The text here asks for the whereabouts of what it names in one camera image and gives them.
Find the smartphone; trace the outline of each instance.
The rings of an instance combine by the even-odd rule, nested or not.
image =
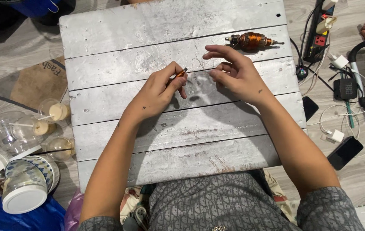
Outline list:
[[[304,106],[305,120],[308,121],[318,111],[319,107],[308,96],[302,98],[302,104]]]
[[[364,146],[353,136],[350,136],[344,139],[327,159],[334,169],[339,171],[362,149]]]

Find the left hand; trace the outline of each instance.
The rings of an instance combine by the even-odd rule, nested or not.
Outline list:
[[[183,86],[185,86],[187,74],[172,81],[170,79],[171,76],[181,71],[182,68],[172,61],[164,69],[152,73],[138,94],[128,104],[124,114],[127,117],[135,118],[136,122],[140,123],[144,119],[163,112],[176,91],[179,91],[181,97],[186,99]]]

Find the wooden floor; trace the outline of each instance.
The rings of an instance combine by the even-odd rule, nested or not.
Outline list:
[[[285,0],[284,3],[288,19],[289,34],[299,45],[305,20],[313,9],[315,1]],[[74,13],[105,9],[118,5],[119,1],[113,0],[77,0],[77,6]],[[349,0],[347,3],[347,0],[340,0],[334,15],[337,15],[339,18],[331,30],[330,52],[334,55],[346,55],[348,51],[362,41],[358,32],[358,27],[365,22],[365,1]],[[3,42],[0,43],[0,77],[63,55],[58,27],[45,27],[33,23],[30,19],[26,19],[21,22],[18,28],[10,30],[9,34],[9,38],[0,39],[0,42]],[[293,50],[293,52],[294,56],[297,57],[296,51]],[[365,49],[360,51],[357,60],[361,73],[365,75]],[[321,68],[320,76],[328,79],[333,75],[333,72],[329,71],[326,66],[325,63]],[[306,91],[309,84],[310,83],[302,85],[301,91]],[[320,81],[318,81],[317,85],[308,96],[319,105],[318,113],[308,121],[308,124],[318,122],[320,113],[327,107],[340,104],[332,99],[332,92]],[[63,101],[69,102],[68,94],[64,96]],[[32,113],[21,107],[0,101],[0,112],[15,110]],[[344,108],[332,108],[324,114],[324,118],[337,113],[344,113]],[[358,139],[365,147],[365,115],[361,115],[359,118],[361,133]],[[343,122],[342,118],[335,118],[324,122],[323,125],[327,129],[341,129],[342,123],[345,124],[345,121]],[[61,128],[48,137],[47,140],[56,136],[72,137],[71,127],[67,126],[65,122],[60,123],[59,125]],[[357,131],[357,127],[358,126],[355,124],[354,132]],[[348,134],[349,129],[346,125],[342,126],[342,130],[345,134]],[[321,148],[325,155],[328,155],[338,145],[324,139],[324,134],[320,131],[319,125],[309,126],[308,131],[309,136]],[[67,208],[74,191],[79,185],[76,161],[71,159],[65,163],[60,163],[59,167],[61,170],[61,182],[54,197],[63,207]],[[269,171],[279,181],[283,191],[290,200],[299,199],[298,192],[282,167],[270,168]],[[348,193],[354,205],[365,205],[365,156],[352,160],[345,168],[338,172],[338,176],[343,189]]]

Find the purple plastic bag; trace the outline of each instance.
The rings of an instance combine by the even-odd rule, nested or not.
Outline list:
[[[80,223],[80,214],[83,200],[84,194],[82,194],[78,188],[76,192],[74,192],[74,196],[64,216],[65,231],[77,231],[78,224]]]

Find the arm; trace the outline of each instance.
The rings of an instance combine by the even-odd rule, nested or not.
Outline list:
[[[229,46],[206,46],[204,59],[225,58],[210,72],[213,81],[244,102],[257,107],[289,178],[304,198],[308,192],[328,186],[340,187],[325,155],[302,131],[265,85],[252,61]]]
[[[144,119],[161,113],[170,103],[175,91],[178,90],[181,97],[186,98],[182,86],[185,86],[187,75],[170,82],[170,76],[180,71],[182,68],[172,62],[151,74],[124,110],[88,181],[80,222],[97,216],[109,216],[119,220],[119,208],[139,124]]]

